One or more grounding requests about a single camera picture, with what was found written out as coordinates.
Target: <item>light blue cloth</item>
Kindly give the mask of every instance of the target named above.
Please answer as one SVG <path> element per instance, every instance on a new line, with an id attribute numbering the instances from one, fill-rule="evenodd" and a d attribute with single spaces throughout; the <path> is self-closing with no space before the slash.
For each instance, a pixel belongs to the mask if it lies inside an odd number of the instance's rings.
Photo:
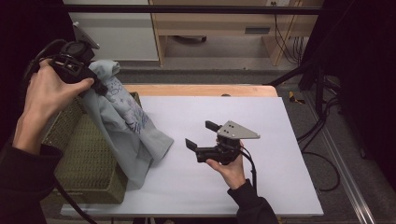
<path id="1" fill-rule="evenodd" d="M 114 77 L 120 71 L 117 62 L 100 60 L 90 69 L 108 87 L 106 96 L 88 90 L 83 104 L 102 132 L 122 171 L 136 189 L 140 189 L 153 160 L 163 158 L 173 139 L 159 131 L 149 116 Z"/>

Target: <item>white table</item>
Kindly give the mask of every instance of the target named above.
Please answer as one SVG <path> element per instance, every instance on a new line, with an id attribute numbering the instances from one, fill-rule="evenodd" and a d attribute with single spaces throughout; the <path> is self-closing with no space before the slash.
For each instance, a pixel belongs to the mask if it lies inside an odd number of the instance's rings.
<path id="1" fill-rule="evenodd" d="M 220 174 L 196 162 L 185 138 L 215 145 L 205 121 L 235 121 L 259 133 L 244 140 L 257 168 L 258 194 L 279 217 L 323 215 L 318 196 L 279 97 L 141 96 L 156 127 L 175 139 L 162 161 L 152 164 L 142 189 L 127 187 L 122 204 L 80 204 L 94 217 L 232 217 L 237 205 Z M 246 176 L 250 164 L 244 160 Z M 62 215 L 77 216 L 69 205 Z"/>

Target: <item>floor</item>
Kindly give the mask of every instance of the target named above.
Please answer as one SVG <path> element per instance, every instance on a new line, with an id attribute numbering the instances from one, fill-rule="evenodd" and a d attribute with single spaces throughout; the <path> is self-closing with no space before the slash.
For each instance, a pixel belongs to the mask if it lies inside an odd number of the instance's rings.
<path id="1" fill-rule="evenodd" d="M 171 37 L 168 40 L 163 66 L 154 62 L 120 62 L 120 64 L 121 72 L 118 78 L 123 83 L 264 84 L 296 67 L 296 64 L 288 62 L 285 58 L 279 66 L 272 66 L 259 37 L 237 36 L 208 36 L 206 42 L 201 42 L 200 39 Z M 316 122 L 312 106 L 308 103 L 315 96 L 312 91 L 298 90 L 296 84 L 300 78 L 299 76 L 291 78 L 276 88 L 279 96 L 284 99 L 296 136 L 306 133 Z M 290 99 L 291 92 L 294 93 L 293 101 Z M 330 100 L 332 93 L 325 91 L 324 98 Z M 324 130 L 331 134 L 333 146 L 338 148 L 373 220 L 359 219 L 357 210 L 353 206 L 353 197 L 348 191 L 348 183 L 342 181 L 335 190 L 318 192 L 324 216 L 283 217 L 282 222 L 396 223 L 396 194 L 382 176 L 375 161 L 361 157 L 359 143 L 342 114 L 342 108 L 332 107 Z M 331 160 L 325 131 L 312 141 L 307 151 L 316 152 Z M 309 154 L 304 155 L 304 159 L 314 186 L 326 189 L 334 185 L 336 175 L 329 163 Z M 49 223 L 85 223 L 78 222 L 78 218 L 69 220 L 70 217 L 60 216 L 60 208 L 60 205 L 44 207 Z M 99 223 L 111 223 L 109 218 L 97 220 L 100 221 Z M 173 220 L 175 223 L 189 223 L 176 218 Z M 115 219 L 113 223 L 133 223 L 133 221 Z M 144 223 L 144 220 L 136 219 L 134 223 Z"/>

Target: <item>green woven basket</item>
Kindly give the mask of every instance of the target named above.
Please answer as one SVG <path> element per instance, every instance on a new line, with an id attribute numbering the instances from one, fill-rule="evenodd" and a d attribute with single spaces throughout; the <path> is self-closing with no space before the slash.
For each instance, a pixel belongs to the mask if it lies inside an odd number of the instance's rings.
<path id="1" fill-rule="evenodd" d="M 140 104 L 138 93 L 131 95 Z M 122 203 L 128 178 L 78 98 L 59 113 L 43 144 L 64 152 L 55 175 L 76 203 Z M 55 189 L 43 203 L 66 200 Z"/>

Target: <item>hand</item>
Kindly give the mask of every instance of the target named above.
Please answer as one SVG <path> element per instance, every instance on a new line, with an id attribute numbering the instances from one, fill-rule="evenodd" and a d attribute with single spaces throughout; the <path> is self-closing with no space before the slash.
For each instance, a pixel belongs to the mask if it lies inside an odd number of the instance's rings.
<path id="1" fill-rule="evenodd" d="M 239 154 L 235 161 L 230 162 L 228 165 L 221 165 L 211 159 L 206 160 L 206 163 L 222 175 L 230 189 L 238 189 L 246 183 L 242 159 L 242 155 Z"/>
<path id="2" fill-rule="evenodd" d="M 86 78 L 76 84 L 66 84 L 49 65 L 49 60 L 41 62 L 40 69 L 30 80 L 12 146 L 38 154 L 41 134 L 48 120 L 65 109 L 73 98 L 92 84 L 92 78 Z"/>

